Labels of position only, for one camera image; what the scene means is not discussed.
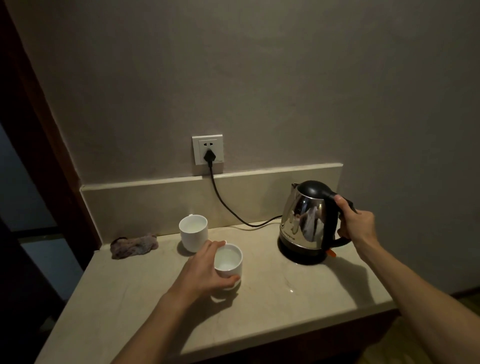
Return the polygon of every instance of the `countertop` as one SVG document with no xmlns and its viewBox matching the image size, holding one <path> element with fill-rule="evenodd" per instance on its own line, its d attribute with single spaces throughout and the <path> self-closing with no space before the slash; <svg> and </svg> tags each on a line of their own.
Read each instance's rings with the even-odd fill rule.
<svg viewBox="0 0 480 364">
<path fill-rule="evenodd" d="M 302 266 L 277 248 L 279 221 L 209 230 L 243 251 L 238 289 L 197 302 L 168 361 L 194 362 L 394 308 L 353 244 L 336 258 Z M 111 259 L 95 252 L 37 358 L 38 364 L 109 363 L 151 313 L 187 260 L 180 234 L 158 237 L 146 255 Z"/>
</svg>

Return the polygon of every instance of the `outlet faceplate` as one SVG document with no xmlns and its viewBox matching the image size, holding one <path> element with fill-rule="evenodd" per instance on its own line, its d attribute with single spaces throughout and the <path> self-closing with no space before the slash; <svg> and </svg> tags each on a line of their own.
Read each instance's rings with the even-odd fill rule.
<svg viewBox="0 0 480 364">
<path fill-rule="evenodd" d="M 208 149 L 215 153 L 214 163 L 223 163 L 223 135 L 201 135 L 192 136 L 193 154 L 195 156 L 195 164 L 207 164 L 204 155 Z"/>
</svg>

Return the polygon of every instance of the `forearm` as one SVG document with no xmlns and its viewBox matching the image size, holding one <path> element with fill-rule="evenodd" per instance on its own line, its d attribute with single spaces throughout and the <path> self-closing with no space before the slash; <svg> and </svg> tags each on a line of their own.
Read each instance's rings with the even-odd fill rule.
<svg viewBox="0 0 480 364">
<path fill-rule="evenodd" d="M 112 364 L 158 364 L 188 309 L 188 304 L 172 293 L 160 298 L 153 312 L 115 357 Z"/>
<path fill-rule="evenodd" d="M 380 246 L 365 245 L 360 253 L 436 362 L 480 362 L 478 316 Z"/>
</svg>

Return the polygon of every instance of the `kettle power cord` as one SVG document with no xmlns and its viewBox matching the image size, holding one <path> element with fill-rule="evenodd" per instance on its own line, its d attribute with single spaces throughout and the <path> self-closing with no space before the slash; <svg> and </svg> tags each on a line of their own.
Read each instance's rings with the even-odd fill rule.
<svg viewBox="0 0 480 364">
<path fill-rule="evenodd" d="M 218 197 L 218 199 L 220 200 L 222 205 L 225 206 L 225 208 L 228 211 L 230 211 L 233 216 L 235 216 L 238 220 L 243 222 L 245 225 L 250 226 L 251 228 L 259 228 L 259 227 L 265 226 L 270 221 L 275 220 L 276 218 L 281 218 L 282 217 L 282 215 L 278 215 L 278 216 L 275 216 L 274 218 L 271 218 L 270 220 L 265 221 L 265 222 L 263 222 L 261 224 L 258 224 L 258 225 L 249 224 L 248 222 L 245 222 L 244 220 L 242 220 L 235 212 L 232 211 L 232 209 L 230 207 L 227 206 L 227 204 L 225 202 L 223 202 L 222 198 L 220 197 L 220 194 L 218 193 L 218 189 L 216 189 L 215 178 L 213 178 L 213 170 L 212 170 L 213 161 L 215 160 L 215 158 L 216 158 L 215 153 L 212 152 L 211 149 L 208 149 L 207 152 L 204 155 L 204 159 L 208 163 L 208 168 L 210 169 L 210 177 L 212 178 L 213 188 L 215 190 L 216 196 Z"/>
</svg>

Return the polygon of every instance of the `white cup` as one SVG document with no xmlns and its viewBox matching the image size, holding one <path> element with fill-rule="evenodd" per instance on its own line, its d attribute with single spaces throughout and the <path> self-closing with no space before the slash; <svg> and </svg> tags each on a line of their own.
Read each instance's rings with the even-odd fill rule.
<svg viewBox="0 0 480 364">
<path fill-rule="evenodd" d="M 181 242 L 189 252 L 196 253 L 208 240 L 208 220 L 202 215 L 189 215 L 179 223 Z"/>
<path fill-rule="evenodd" d="M 219 276 L 228 278 L 234 275 L 239 275 L 241 278 L 243 263 L 243 254 L 240 248 L 233 244 L 225 244 L 217 249 L 215 253 L 215 270 Z M 241 279 L 235 282 L 232 288 L 225 288 L 226 291 L 234 289 Z"/>
</svg>

